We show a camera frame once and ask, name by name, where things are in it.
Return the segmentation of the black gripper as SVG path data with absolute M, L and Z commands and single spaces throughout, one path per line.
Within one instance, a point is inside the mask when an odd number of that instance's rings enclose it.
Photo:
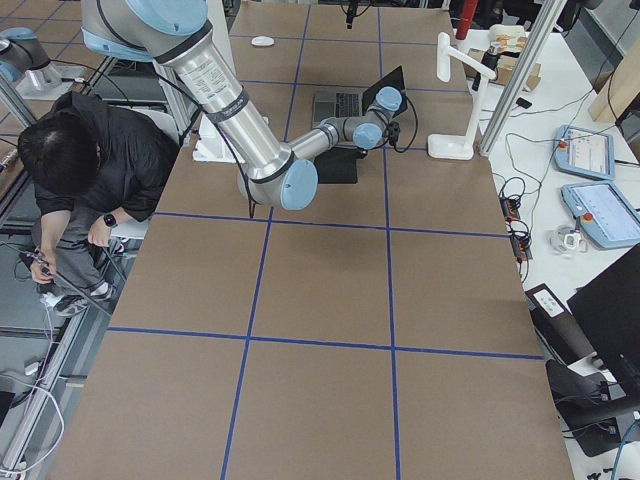
M 400 126 L 396 121 L 391 121 L 385 127 L 385 133 L 383 135 L 383 144 L 396 147 L 400 135 Z

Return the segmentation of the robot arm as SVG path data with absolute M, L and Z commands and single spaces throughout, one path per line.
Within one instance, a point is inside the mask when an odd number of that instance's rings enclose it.
M 216 47 L 204 1 L 84 1 L 85 45 L 96 53 L 172 69 L 206 117 L 243 159 L 241 192 L 263 205 L 301 210 L 314 199 L 314 158 L 342 141 L 371 150 L 383 141 L 401 92 L 384 86 L 359 117 L 323 120 L 291 143 L 279 141 Z
M 36 34 L 27 27 L 1 31 L 1 76 L 10 83 L 26 78 L 37 92 L 47 92 L 62 84 L 62 75 Z

